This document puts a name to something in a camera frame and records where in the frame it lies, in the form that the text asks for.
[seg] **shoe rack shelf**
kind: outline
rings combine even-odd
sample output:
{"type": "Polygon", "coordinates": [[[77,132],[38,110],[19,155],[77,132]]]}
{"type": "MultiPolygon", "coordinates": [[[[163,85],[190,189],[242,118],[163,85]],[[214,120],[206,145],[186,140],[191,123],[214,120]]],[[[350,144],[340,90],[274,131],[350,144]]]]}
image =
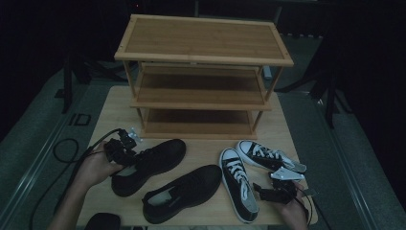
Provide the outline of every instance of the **shoe rack shelf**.
{"type": "Polygon", "coordinates": [[[282,68],[293,65],[270,22],[137,14],[115,59],[145,138],[257,139],[282,68]],[[129,61],[139,62],[136,80],[129,61]],[[263,65],[278,66],[267,90],[263,65]]]}

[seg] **black cord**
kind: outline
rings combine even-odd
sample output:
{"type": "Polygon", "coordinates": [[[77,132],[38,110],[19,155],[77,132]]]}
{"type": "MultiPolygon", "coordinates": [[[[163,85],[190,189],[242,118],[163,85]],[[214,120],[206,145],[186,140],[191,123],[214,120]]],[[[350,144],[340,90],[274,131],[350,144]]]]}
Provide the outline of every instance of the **black cord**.
{"type": "MultiPolygon", "coordinates": [[[[308,226],[308,225],[310,225],[311,219],[313,219],[313,205],[311,205],[310,198],[308,198],[308,195],[305,193],[305,191],[303,191],[299,188],[296,188],[296,189],[298,189],[299,191],[302,192],[302,194],[304,194],[304,197],[306,197],[308,204],[310,205],[310,216],[307,221],[307,226],[308,226]]],[[[294,198],[302,206],[302,208],[306,209],[305,206],[301,203],[301,201],[299,199],[297,199],[296,197],[294,197],[294,198]]]]}
{"type": "Polygon", "coordinates": [[[314,199],[314,197],[313,197],[313,203],[314,203],[314,206],[316,206],[317,210],[319,210],[320,215],[322,216],[322,218],[325,220],[325,223],[326,223],[326,225],[327,225],[327,228],[328,228],[329,230],[331,230],[331,226],[329,225],[329,223],[328,223],[328,221],[327,221],[325,215],[323,214],[322,210],[320,209],[320,207],[319,207],[319,205],[317,204],[317,202],[316,202],[316,200],[314,199]]]}
{"type": "Polygon", "coordinates": [[[56,177],[56,179],[51,183],[51,185],[45,190],[45,192],[42,194],[42,196],[41,196],[41,197],[39,198],[39,200],[36,202],[36,204],[35,204],[35,206],[34,206],[34,209],[33,209],[33,211],[31,212],[31,215],[30,215],[30,223],[29,223],[30,226],[29,226],[29,229],[33,229],[34,215],[35,215],[36,209],[38,208],[39,204],[42,202],[42,199],[45,197],[46,194],[48,194],[48,192],[49,192],[49,191],[51,190],[51,188],[56,184],[56,182],[60,179],[60,177],[68,170],[69,166],[71,166],[72,163],[77,162],[77,161],[75,161],[75,158],[77,157],[78,152],[79,152],[79,142],[78,142],[77,140],[73,139],[73,138],[66,138],[66,139],[63,139],[63,140],[57,142],[57,143],[54,145],[53,154],[54,154],[54,156],[56,157],[56,159],[59,160],[59,161],[61,161],[61,162],[63,162],[63,163],[68,163],[68,165],[65,166],[65,168],[59,173],[59,175],[56,177]],[[62,142],[65,142],[65,141],[72,141],[72,142],[75,143],[75,145],[76,145],[75,153],[74,153],[74,155],[72,156],[72,158],[71,158],[70,161],[60,160],[60,158],[56,155],[56,147],[57,147],[59,144],[61,144],[62,142]]]}
{"type": "Polygon", "coordinates": [[[73,138],[65,138],[65,139],[63,139],[63,140],[58,141],[58,142],[54,145],[54,147],[53,147],[53,155],[54,155],[54,158],[55,158],[57,161],[59,161],[59,162],[66,163],[67,165],[66,165],[65,168],[59,173],[59,175],[55,178],[55,180],[51,183],[51,185],[45,190],[45,192],[42,194],[42,196],[39,198],[39,200],[36,202],[36,204],[35,204],[35,206],[34,206],[34,209],[33,209],[33,211],[31,212],[31,215],[30,215],[30,223],[29,223],[29,229],[30,229],[30,230],[33,229],[33,225],[34,225],[34,215],[35,215],[36,210],[37,210],[38,207],[39,207],[39,204],[42,202],[42,200],[43,200],[43,198],[45,197],[45,195],[48,194],[48,192],[52,189],[52,187],[53,187],[53,186],[56,184],[56,182],[60,179],[60,177],[68,170],[68,168],[71,166],[71,164],[72,164],[72,163],[77,163],[77,165],[75,166],[75,168],[74,168],[74,170],[73,170],[73,172],[72,172],[72,174],[71,174],[71,177],[70,177],[70,179],[69,179],[69,182],[68,182],[68,184],[67,184],[65,190],[63,191],[62,198],[65,196],[67,189],[69,188],[69,186],[71,185],[73,179],[75,178],[75,175],[76,175],[76,173],[78,172],[78,169],[79,169],[81,163],[83,162],[83,160],[84,160],[86,157],[90,156],[90,155],[93,155],[93,154],[102,152],[102,151],[95,151],[95,152],[92,152],[92,150],[93,150],[99,143],[101,143],[105,138],[107,138],[109,135],[113,134],[114,132],[118,132],[118,131],[120,131],[120,130],[121,130],[120,128],[116,128],[116,129],[114,129],[114,130],[108,132],[107,134],[105,134],[101,139],[99,139],[99,141],[97,141],[95,144],[93,144],[93,146],[89,147],[89,148],[83,153],[83,155],[82,155],[78,160],[75,160],[75,159],[77,158],[78,153],[79,153],[79,142],[78,142],[77,140],[75,140],[75,139],[73,139],[73,138]],[[72,156],[71,160],[63,160],[63,159],[61,159],[61,158],[56,154],[56,148],[57,148],[62,142],[65,142],[65,141],[72,141],[72,142],[74,142],[75,145],[76,145],[76,149],[75,149],[74,155],[72,156]]]}

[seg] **shoelace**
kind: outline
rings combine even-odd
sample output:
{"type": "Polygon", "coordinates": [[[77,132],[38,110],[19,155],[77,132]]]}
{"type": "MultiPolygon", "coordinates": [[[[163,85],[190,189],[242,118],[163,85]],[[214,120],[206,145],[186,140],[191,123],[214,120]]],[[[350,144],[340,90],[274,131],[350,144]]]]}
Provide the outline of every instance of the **shoelace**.
{"type": "Polygon", "coordinates": [[[243,200],[248,197],[248,177],[239,161],[232,161],[227,163],[227,168],[234,176],[234,179],[240,184],[240,196],[243,200]]]}
{"type": "Polygon", "coordinates": [[[275,158],[275,159],[281,159],[283,163],[287,164],[288,166],[294,168],[295,165],[291,160],[289,160],[282,151],[278,149],[268,149],[266,147],[262,147],[260,145],[255,145],[254,150],[253,150],[253,155],[261,156],[261,157],[267,157],[267,158],[275,158]]]}

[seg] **dark background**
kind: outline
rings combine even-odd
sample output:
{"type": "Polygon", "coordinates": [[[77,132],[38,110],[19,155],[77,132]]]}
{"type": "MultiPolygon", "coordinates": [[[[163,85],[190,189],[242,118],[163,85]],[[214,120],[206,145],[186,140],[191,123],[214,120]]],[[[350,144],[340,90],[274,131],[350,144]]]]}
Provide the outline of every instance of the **dark background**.
{"type": "MultiPolygon", "coordinates": [[[[63,67],[68,54],[112,61],[130,13],[196,14],[193,0],[2,0],[0,4],[0,140],[46,80],[63,67]]],[[[337,74],[338,88],[405,207],[401,196],[406,194],[403,2],[200,0],[198,13],[273,20],[279,7],[280,33],[323,37],[304,78],[320,69],[337,74]]],[[[74,63],[79,80],[87,83],[91,77],[86,65],[79,58],[74,63]]]]}

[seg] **black shoe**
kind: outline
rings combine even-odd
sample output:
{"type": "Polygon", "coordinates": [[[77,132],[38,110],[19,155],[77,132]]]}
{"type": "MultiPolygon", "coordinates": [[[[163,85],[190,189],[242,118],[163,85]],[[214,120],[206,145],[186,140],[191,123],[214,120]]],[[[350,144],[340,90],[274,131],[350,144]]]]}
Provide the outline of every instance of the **black shoe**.
{"type": "Polygon", "coordinates": [[[225,149],[220,154],[219,165],[223,170],[223,183],[233,203],[239,220],[253,222],[259,206],[251,189],[244,164],[235,149],[225,149]]]}
{"type": "Polygon", "coordinates": [[[296,173],[305,173],[306,171],[306,165],[289,158],[283,151],[269,149],[253,141],[238,142],[236,150],[244,162],[272,172],[277,171],[280,167],[285,167],[296,173]]]}
{"type": "Polygon", "coordinates": [[[134,166],[124,169],[111,178],[111,188],[117,196],[135,194],[150,177],[175,168],[186,153],[185,142],[173,139],[136,154],[134,166]]]}
{"type": "Polygon", "coordinates": [[[143,198],[144,217],[150,223],[162,223],[185,208],[209,200],[221,182],[221,169],[217,165],[200,167],[185,174],[161,189],[146,193],[143,198]]]}

